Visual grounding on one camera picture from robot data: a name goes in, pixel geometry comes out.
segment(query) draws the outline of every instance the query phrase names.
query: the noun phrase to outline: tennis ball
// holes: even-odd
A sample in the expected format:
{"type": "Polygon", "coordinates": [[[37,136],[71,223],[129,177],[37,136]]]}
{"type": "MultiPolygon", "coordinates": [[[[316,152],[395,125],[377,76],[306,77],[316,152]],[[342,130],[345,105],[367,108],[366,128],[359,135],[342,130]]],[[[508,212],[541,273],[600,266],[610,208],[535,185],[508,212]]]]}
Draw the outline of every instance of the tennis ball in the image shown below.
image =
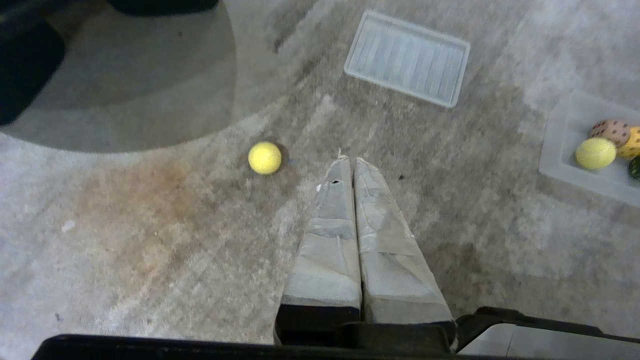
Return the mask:
{"type": "Polygon", "coordinates": [[[282,162],[280,149],[270,142],[259,142],[249,151],[249,166],[260,175],[273,174],[282,162]]]}
{"type": "Polygon", "coordinates": [[[575,159],[587,169],[604,168],[616,159],[616,144],[605,138],[587,139],[578,146],[575,159]]]}

